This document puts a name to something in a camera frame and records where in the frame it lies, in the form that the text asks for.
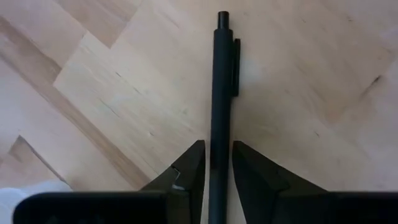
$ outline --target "black plastic object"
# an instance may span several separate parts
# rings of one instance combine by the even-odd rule
[[[14,224],[199,224],[205,183],[205,142],[197,141],[137,192],[46,193],[22,201]]]
[[[247,224],[398,223],[398,194],[328,192],[240,141],[233,170]]]
[[[209,224],[226,223],[231,99],[238,95],[240,41],[234,44],[229,13],[218,13],[214,31],[211,96]]]

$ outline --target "white object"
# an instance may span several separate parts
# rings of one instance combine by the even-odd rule
[[[44,192],[71,192],[72,189],[60,180],[49,180],[21,189],[0,189],[0,223],[12,224],[12,214],[19,202],[25,198]]]

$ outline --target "light wood surface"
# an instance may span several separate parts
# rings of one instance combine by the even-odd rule
[[[20,136],[10,151],[0,157],[0,188],[26,187],[59,178],[61,177]]]
[[[209,143],[221,10],[242,39],[231,137],[328,190],[398,190],[394,0],[2,0],[0,152],[22,136],[75,190],[139,189]]]

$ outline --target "pen barrel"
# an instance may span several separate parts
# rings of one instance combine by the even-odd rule
[[[219,12],[214,31],[211,96],[209,224],[226,223],[229,122],[233,95],[233,31],[227,12]]]

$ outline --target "wooden plank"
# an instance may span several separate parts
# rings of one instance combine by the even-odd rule
[[[111,47],[141,0],[55,0],[104,45]]]
[[[11,124],[7,128],[17,130],[73,189],[133,189],[79,129],[3,61],[0,72],[0,126]]]
[[[46,180],[62,179],[19,136],[11,150],[0,156],[0,188],[26,187]]]
[[[398,2],[395,0],[323,0],[331,11],[381,38],[388,49],[398,51]]]
[[[0,57],[12,65],[40,95],[78,127],[135,189],[139,189],[148,183],[149,179],[52,86],[60,68],[40,53],[29,40],[6,21],[0,20],[0,25],[0,34],[3,37],[0,43]],[[4,128],[4,131],[2,130],[3,128],[0,128],[0,132],[8,133],[8,137],[3,135],[5,141],[15,141],[17,136],[10,137],[9,135],[15,136],[17,133],[13,133],[12,129]],[[12,143],[5,144],[5,146],[8,146],[7,149],[11,146],[10,144]]]
[[[26,37],[0,16],[0,54],[14,62],[14,66],[29,73],[39,74],[47,83],[53,83],[61,68],[44,55]]]
[[[85,33],[85,29],[52,0],[1,1],[0,16],[61,67]]]
[[[109,49],[87,33],[54,85],[150,178],[197,140],[178,115],[161,108],[113,69]]]
[[[242,73],[259,86],[299,80],[290,93],[327,121],[338,119],[392,60],[381,43],[315,0],[146,1],[113,46],[120,74],[140,91],[153,80],[170,85],[193,114],[201,111],[194,117],[203,117],[198,108],[209,108],[212,33],[222,9],[243,40]],[[153,77],[138,75],[148,74],[143,63]]]
[[[398,60],[356,104],[350,106],[333,129],[357,145],[375,164],[369,174],[379,173],[379,190],[397,190]]]

